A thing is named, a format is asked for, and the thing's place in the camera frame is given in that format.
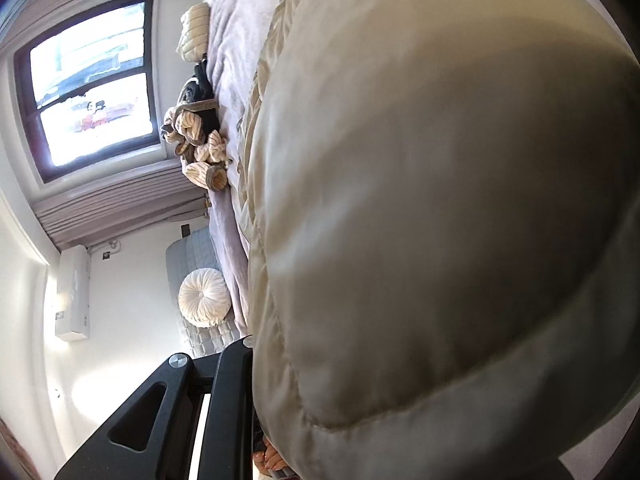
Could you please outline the person's left hand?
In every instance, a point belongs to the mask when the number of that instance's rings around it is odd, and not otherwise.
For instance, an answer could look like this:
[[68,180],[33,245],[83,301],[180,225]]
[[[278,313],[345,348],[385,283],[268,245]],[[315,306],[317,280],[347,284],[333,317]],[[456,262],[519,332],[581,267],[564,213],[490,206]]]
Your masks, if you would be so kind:
[[266,477],[273,471],[280,471],[288,466],[276,448],[266,436],[262,437],[262,445],[253,452],[253,462],[257,470]]

